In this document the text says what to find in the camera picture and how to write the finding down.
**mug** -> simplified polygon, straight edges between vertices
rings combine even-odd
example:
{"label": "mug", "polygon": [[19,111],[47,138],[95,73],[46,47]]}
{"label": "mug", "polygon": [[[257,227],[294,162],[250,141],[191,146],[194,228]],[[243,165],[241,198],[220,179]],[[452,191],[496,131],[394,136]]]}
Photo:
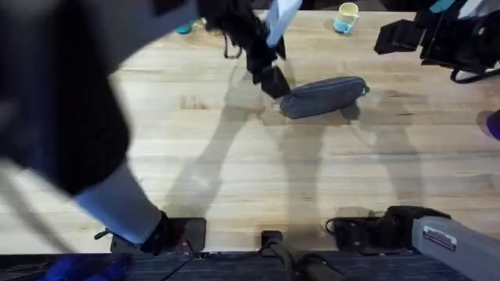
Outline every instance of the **mug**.
{"label": "mug", "polygon": [[359,18],[358,6],[354,3],[347,2],[341,5],[335,16],[334,29],[342,34],[351,32],[354,23]]}

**wooden tabletop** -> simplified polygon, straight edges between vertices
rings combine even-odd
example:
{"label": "wooden tabletop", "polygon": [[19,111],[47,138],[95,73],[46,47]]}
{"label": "wooden tabletop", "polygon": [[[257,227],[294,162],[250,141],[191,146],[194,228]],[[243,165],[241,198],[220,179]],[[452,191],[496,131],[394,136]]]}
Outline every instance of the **wooden tabletop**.
{"label": "wooden tabletop", "polygon": [[[500,108],[498,81],[458,85],[417,52],[373,51],[382,25],[412,17],[362,12],[343,36],[334,12],[300,12],[288,29],[289,60],[279,65],[292,86],[338,76],[369,84],[353,120],[285,119],[252,85],[245,58],[224,59],[223,39],[201,27],[140,50],[113,80],[147,195],[169,216],[205,217],[210,251],[256,249],[265,229],[297,247],[332,248],[326,219],[391,205],[436,208],[500,238],[500,143],[483,126]],[[68,198],[31,172],[9,175],[2,254],[109,250],[92,239],[103,227]]]}

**gray pouch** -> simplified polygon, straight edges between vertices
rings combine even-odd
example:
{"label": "gray pouch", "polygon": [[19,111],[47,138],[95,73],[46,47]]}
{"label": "gray pouch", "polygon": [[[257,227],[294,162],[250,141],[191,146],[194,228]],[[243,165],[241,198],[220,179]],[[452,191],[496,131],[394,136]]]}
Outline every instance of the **gray pouch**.
{"label": "gray pouch", "polygon": [[296,87],[281,100],[281,111],[290,119],[316,116],[352,105],[370,92],[363,78],[356,76],[321,80]]}

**cable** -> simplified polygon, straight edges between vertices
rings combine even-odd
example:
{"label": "cable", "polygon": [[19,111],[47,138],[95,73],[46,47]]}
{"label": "cable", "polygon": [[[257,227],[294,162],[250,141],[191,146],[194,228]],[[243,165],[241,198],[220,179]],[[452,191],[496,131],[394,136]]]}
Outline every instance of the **cable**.
{"label": "cable", "polygon": [[225,59],[239,59],[240,56],[241,56],[241,53],[243,52],[243,49],[240,46],[238,46],[239,49],[237,51],[237,54],[236,55],[229,55],[228,54],[228,50],[227,50],[229,48],[228,47],[229,44],[228,44],[228,40],[227,40],[227,34],[223,32],[222,35],[224,37],[224,58]]}
{"label": "cable", "polygon": [[330,225],[334,220],[335,218],[332,218],[328,219],[327,222],[325,222],[325,230],[333,237],[335,236],[335,232],[331,230],[330,227],[328,227],[328,225]]}
{"label": "cable", "polygon": [[193,248],[191,246],[191,241],[188,239],[188,238],[184,238],[184,242],[186,243],[187,245],[187,248],[190,252],[190,256],[191,258],[189,258],[187,261],[181,263],[180,265],[178,265],[175,269],[173,269],[171,272],[169,272],[169,274],[167,274],[166,276],[164,276],[163,278],[161,278],[159,281],[166,281],[168,280],[168,278],[172,277],[174,274],[176,274],[179,270],[181,270],[184,266],[186,266],[188,263],[194,261],[198,255],[193,251]]}

